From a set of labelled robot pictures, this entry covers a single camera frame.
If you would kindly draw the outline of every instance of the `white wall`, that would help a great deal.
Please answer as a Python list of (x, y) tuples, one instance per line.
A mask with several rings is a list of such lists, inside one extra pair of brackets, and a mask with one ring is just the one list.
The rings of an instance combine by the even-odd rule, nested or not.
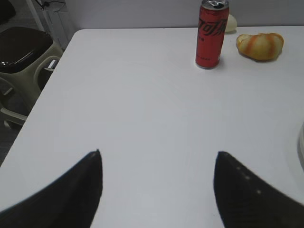
[[(66, 0), (78, 29), (195, 27), (201, 0)], [(304, 25), (304, 0), (231, 0), (240, 26)]]

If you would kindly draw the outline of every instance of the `soda can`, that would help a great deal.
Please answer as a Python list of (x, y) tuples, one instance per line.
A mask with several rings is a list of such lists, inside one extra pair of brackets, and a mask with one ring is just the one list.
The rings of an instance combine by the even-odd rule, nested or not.
[(226, 0), (203, 0), (199, 9), (199, 29), (195, 62), (202, 68), (214, 68), (224, 41), (229, 16)]

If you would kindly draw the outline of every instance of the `chair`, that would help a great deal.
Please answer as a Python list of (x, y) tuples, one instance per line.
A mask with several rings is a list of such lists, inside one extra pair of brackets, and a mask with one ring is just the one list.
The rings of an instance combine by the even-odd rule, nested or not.
[(0, 94), (0, 113), (6, 121), (24, 124), (27, 117), (8, 110), (8, 99), (17, 92), (31, 111), (43, 89), (40, 71), (48, 62), (58, 61), (62, 54), (46, 32), (12, 27), (0, 33), (0, 79), (12, 87)]

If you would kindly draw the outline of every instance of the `white table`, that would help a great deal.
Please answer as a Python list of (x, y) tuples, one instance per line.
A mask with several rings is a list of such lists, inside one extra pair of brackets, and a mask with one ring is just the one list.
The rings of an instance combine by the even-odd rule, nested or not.
[[(239, 34), (277, 32), (277, 61), (236, 49)], [(196, 28), (77, 32), (0, 168), (0, 209), (102, 151), (93, 228), (221, 228), (213, 193), (225, 150), (304, 203), (297, 137), (304, 121), (304, 27), (238, 28), (220, 64), (194, 63)]]

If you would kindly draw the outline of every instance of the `black chair seat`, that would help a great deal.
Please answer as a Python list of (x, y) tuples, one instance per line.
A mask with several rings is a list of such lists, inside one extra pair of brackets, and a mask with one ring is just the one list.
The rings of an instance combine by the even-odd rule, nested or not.
[(12, 27), (0, 33), (0, 72), (16, 73), (37, 60), (51, 45), (43, 31)]

